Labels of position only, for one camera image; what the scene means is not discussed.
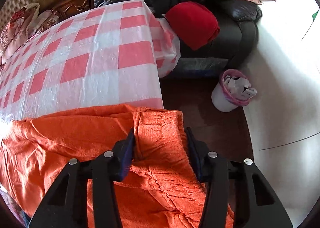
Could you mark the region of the orange pants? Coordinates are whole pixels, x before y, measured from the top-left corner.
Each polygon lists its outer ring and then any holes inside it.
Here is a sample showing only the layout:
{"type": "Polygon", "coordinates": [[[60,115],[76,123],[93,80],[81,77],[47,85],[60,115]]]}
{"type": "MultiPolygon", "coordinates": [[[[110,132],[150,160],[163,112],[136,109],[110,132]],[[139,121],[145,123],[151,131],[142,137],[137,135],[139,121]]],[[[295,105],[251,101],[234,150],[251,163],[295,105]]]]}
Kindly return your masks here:
{"type": "Polygon", "coordinates": [[[87,161],[135,134],[128,175],[115,184],[124,227],[198,227],[206,197],[189,164],[180,111],[97,106],[11,122],[1,136],[1,184],[33,216],[67,162],[87,161]]]}

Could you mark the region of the white wardrobe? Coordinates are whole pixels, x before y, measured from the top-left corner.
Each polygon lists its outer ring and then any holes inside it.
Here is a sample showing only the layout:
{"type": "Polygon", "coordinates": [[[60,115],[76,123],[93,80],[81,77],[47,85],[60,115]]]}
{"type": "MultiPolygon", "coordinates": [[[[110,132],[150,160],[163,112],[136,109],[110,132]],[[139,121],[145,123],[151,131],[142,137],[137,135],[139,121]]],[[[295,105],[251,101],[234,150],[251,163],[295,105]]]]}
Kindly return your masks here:
{"type": "Polygon", "coordinates": [[[244,112],[253,157],[298,227],[319,198],[319,5],[261,5],[259,40],[242,69],[257,89],[244,112]]]}

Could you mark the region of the white trash bin pink bag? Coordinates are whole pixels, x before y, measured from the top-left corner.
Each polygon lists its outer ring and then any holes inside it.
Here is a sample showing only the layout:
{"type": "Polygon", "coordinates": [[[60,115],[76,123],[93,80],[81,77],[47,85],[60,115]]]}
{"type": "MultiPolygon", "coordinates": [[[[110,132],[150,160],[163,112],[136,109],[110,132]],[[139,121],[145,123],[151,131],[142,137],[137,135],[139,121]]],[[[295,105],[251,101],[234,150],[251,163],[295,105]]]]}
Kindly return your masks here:
{"type": "Polygon", "coordinates": [[[257,95],[249,79],[236,69],[224,71],[212,91],[212,103],[220,112],[230,112],[237,107],[247,106],[257,95]]]}

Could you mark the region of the pink checkered plastic sheet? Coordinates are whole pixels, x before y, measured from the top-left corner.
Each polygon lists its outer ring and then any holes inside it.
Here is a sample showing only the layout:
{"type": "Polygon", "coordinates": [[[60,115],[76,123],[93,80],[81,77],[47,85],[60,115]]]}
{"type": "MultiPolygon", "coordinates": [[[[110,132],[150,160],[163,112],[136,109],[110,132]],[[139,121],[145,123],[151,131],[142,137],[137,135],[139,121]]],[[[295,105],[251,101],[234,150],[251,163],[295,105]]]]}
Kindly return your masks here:
{"type": "Polygon", "coordinates": [[[117,104],[162,108],[159,80],[179,58],[177,35],[144,1],[95,8],[32,38],[7,61],[1,120],[117,104]]]}

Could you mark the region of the folded floral quilt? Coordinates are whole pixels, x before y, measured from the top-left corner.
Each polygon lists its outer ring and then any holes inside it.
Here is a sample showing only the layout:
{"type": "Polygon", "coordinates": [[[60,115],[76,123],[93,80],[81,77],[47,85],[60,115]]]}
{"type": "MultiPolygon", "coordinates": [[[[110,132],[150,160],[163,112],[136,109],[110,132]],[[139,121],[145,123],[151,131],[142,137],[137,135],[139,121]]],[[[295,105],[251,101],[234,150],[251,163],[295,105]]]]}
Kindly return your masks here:
{"type": "Polygon", "coordinates": [[[1,64],[5,64],[12,55],[29,39],[38,36],[60,22],[51,10],[42,13],[39,3],[31,3],[15,12],[1,32],[1,64]]]}

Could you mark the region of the red cloth bundle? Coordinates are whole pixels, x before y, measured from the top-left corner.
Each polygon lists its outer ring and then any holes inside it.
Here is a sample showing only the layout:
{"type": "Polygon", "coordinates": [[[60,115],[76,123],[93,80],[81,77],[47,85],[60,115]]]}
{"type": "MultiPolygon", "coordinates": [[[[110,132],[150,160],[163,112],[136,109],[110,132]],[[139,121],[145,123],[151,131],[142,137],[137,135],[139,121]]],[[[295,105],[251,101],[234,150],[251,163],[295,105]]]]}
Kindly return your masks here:
{"type": "Polygon", "coordinates": [[[220,33],[214,14],[196,2],[181,2],[173,6],[165,18],[180,40],[193,51],[207,45],[220,33]]]}

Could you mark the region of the dark wooden nightstand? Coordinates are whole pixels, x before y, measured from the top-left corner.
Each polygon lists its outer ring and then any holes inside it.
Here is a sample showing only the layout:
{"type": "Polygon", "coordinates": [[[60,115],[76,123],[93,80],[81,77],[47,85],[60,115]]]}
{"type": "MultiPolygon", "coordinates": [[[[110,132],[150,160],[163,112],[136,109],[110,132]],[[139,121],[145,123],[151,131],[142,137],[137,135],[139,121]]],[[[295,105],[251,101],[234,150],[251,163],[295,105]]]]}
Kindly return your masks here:
{"type": "Polygon", "coordinates": [[[94,0],[60,0],[53,8],[52,12],[57,15],[60,21],[86,12],[94,8],[94,0]]]}

